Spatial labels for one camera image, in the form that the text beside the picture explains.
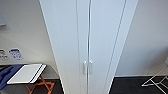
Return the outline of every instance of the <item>white door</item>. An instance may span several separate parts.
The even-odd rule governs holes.
[[[78,21],[77,11],[80,11],[77,10],[77,3],[80,2],[76,0],[40,0],[65,94],[86,94],[87,81],[86,75],[81,72],[83,71],[81,68],[83,62],[80,61],[81,51],[79,52],[78,22],[82,22],[81,19]]]
[[[137,1],[91,0],[89,94],[108,94]]]
[[[89,94],[103,94],[125,0],[91,1]]]

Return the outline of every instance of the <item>metal frame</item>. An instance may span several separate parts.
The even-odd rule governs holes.
[[[46,81],[44,80],[44,78],[43,78],[41,75],[40,75],[40,78],[41,78],[42,82],[34,84],[32,88],[30,88],[30,87],[28,86],[28,84],[25,84],[27,90],[29,91],[29,94],[32,94],[33,91],[34,91],[34,89],[35,89],[35,87],[38,86],[38,85],[45,85],[45,87],[46,87],[47,90],[48,90],[48,93],[47,93],[47,94],[51,94],[51,92],[52,92],[52,90],[53,90],[53,88],[54,88],[54,84],[55,84],[55,83],[46,82]]]
[[[166,85],[164,85],[162,82],[166,79],[168,80],[168,75],[164,76],[162,78],[162,80],[158,83],[155,83],[152,79],[155,78],[157,75],[159,75],[162,71],[164,71],[166,68],[168,68],[168,66],[166,66],[164,69],[162,69],[161,71],[159,71],[156,75],[154,75],[153,77],[151,77],[149,80],[147,80],[144,84],[142,84],[142,86],[151,86],[151,85],[155,85],[157,88],[159,88],[164,94],[166,94],[166,92],[159,86],[159,84],[163,85],[165,88],[168,89],[168,87]]]

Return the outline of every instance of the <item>wardrobe door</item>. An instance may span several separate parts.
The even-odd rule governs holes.
[[[77,1],[40,0],[40,4],[64,94],[82,94],[86,75],[81,74],[79,58]]]
[[[107,94],[113,75],[107,82],[113,59],[116,39],[125,8],[126,0],[91,0],[89,60],[89,94]]]

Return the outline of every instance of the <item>blue object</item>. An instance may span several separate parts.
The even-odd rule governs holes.
[[[9,79],[23,66],[22,65],[12,65],[0,72],[0,90],[2,90]]]

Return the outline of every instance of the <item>folding chair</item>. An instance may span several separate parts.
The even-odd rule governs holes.
[[[159,86],[162,85],[164,86],[166,89],[168,89],[168,86],[166,86],[164,83],[162,83],[164,80],[168,80],[168,75],[164,76],[158,83],[156,83],[154,79],[156,76],[158,76],[161,72],[163,72],[166,68],[168,68],[168,58],[165,61],[165,64],[167,65],[165,68],[163,68],[161,71],[159,71],[156,75],[154,75],[153,77],[151,77],[149,80],[147,80],[145,83],[142,84],[142,86],[151,86],[151,85],[155,85],[157,88],[159,88],[164,94],[166,94],[166,92]]]

